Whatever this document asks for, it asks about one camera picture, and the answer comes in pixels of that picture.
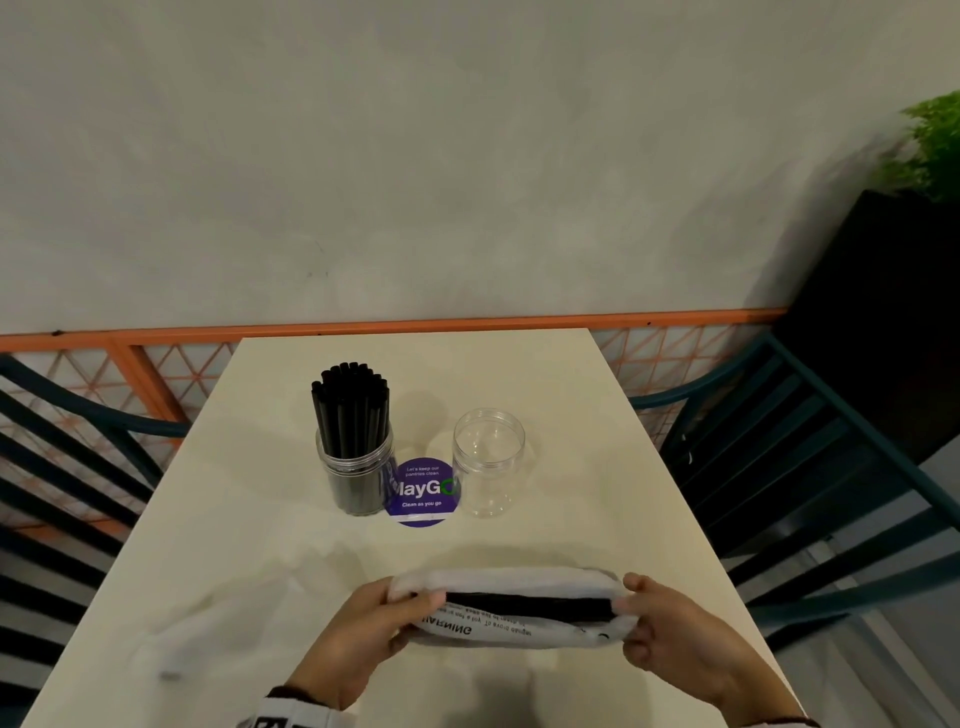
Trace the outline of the black planter box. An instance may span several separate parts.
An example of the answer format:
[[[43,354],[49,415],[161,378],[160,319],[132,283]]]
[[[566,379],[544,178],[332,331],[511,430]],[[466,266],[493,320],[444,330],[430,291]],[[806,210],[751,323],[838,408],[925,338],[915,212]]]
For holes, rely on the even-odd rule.
[[[960,435],[960,199],[862,193],[773,334],[927,461]]]

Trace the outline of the teal slatted chair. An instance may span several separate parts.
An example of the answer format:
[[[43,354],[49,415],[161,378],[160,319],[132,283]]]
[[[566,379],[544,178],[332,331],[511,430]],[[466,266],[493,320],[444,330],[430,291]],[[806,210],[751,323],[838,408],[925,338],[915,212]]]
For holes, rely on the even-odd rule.
[[[97,402],[0,353],[0,555],[96,593],[158,489],[190,419],[152,418]],[[102,567],[31,530],[97,553]]]
[[[726,574],[741,587],[792,575],[747,600],[770,650],[854,615],[960,584],[960,502],[771,333],[690,383],[629,397],[679,408],[661,460]]]

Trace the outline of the green plant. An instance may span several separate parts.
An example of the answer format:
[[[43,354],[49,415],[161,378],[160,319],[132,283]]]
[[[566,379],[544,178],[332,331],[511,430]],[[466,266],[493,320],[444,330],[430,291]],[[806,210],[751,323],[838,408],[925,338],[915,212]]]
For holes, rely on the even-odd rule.
[[[875,189],[960,204],[960,88],[906,106],[898,118],[878,159]]]

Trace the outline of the person's left hand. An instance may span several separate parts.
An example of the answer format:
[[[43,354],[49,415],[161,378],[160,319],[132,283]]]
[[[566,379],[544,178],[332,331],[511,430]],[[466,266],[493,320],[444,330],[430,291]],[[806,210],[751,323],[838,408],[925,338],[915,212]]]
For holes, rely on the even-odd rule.
[[[356,588],[283,686],[300,689],[332,709],[351,707],[376,669],[400,653],[414,627],[430,617],[390,615],[391,584],[386,577]]]

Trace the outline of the orange lattice railing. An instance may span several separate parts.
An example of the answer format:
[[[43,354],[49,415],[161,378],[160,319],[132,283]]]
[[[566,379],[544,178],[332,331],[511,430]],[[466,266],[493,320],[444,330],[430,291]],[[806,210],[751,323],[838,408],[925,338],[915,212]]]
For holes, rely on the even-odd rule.
[[[0,334],[0,354],[94,402],[186,422],[252,337],[584,329],[628,395],[690,383],[784,308],[414,321],[238,324]]]

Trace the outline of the bundle of bagged black straws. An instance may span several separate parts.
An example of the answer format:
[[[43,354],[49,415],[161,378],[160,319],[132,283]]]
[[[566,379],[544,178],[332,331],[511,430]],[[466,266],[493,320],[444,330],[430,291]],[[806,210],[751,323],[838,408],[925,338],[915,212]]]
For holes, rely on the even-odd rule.
[[[542,619],[570,625],[608,623],[615,618],[608,597],[549,597],[488,592],[446,593],[446,603],[509,618]]]

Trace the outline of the person's right forearm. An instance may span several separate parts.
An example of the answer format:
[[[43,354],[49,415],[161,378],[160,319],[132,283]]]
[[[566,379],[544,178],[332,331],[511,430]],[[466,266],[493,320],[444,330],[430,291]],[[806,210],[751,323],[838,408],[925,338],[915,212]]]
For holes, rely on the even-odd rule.
[[[789,691],[766,693],[734,692],[716,705],[727,728],[822,728],[803,711]]]

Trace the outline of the bundle of upright black straws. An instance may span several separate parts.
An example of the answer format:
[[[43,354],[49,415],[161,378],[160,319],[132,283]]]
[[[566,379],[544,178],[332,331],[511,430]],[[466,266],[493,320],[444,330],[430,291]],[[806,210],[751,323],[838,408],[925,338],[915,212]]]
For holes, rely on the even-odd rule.
[[[391,393],[384,376],[368,364],[344,361],[311,384],[317,430],[335,458],[367,455],[385,440]]]

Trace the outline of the clear plastic jar holding straws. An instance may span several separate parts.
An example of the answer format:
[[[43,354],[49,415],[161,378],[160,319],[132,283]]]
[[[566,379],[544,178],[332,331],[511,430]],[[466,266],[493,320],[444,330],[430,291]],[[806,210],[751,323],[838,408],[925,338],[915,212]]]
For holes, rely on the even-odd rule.
[[[398,468],[392,427],[388,426],[384,442],[376,449],[355,458],[329,455],[320,429],[316,430],[315,441],[334,504],[354,517],[384,511],[394,494]]]

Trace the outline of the round purple sticker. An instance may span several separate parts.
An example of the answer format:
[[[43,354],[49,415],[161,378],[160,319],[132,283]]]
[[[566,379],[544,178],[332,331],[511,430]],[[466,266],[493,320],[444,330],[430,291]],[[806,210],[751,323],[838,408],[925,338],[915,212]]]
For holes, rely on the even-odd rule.
[[[418,457],[396,466],[385,510],[402,526],[427,528],[453,515],[460,496],[460,485],[449,463]]]

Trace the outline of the white plastic bag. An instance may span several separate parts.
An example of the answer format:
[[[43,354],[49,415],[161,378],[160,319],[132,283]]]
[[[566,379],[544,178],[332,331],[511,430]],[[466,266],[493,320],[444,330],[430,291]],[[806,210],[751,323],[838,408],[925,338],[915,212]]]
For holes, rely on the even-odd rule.
[[[411,571],[392,577],[389,596],[444,590],[549,598],[625,596],[618,579],[603,570],[574,566],[467,567]],[[411,641],[451,649],[599,649],[623,642],[636,624],[628,615],[609,622],[569,624],[509,617],[445,603],[414,626]]]

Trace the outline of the person's right hand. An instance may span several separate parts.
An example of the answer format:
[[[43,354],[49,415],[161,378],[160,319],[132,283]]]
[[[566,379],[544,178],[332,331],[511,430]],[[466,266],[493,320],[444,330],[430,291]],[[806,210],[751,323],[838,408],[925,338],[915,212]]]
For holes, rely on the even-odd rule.
[[[614,611],[635,619],[622,648],[632,666],[714,708],[720,698],[740,693],[754,650],[690,597],[664,586],[660,604],[621,605],[620,598]]]

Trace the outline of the empty clear plastic jar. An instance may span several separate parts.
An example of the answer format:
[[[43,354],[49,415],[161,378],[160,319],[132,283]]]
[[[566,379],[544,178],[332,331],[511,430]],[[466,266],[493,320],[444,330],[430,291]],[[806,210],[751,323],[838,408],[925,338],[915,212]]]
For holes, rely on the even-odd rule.
[[[457,422],[452,436],[452,469],[459,506],[478,518],[508,511],[522,493],[526,431],[514,415],[476,408]]]

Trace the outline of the person's left forearm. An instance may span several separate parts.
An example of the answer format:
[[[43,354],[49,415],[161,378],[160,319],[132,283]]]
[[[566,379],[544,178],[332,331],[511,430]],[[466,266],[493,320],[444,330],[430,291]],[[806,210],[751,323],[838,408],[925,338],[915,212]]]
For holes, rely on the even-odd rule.
[[[330,708],[305,691],[286,685],[272,688],[254,713],[234,728],[356,728],[355,717]]]

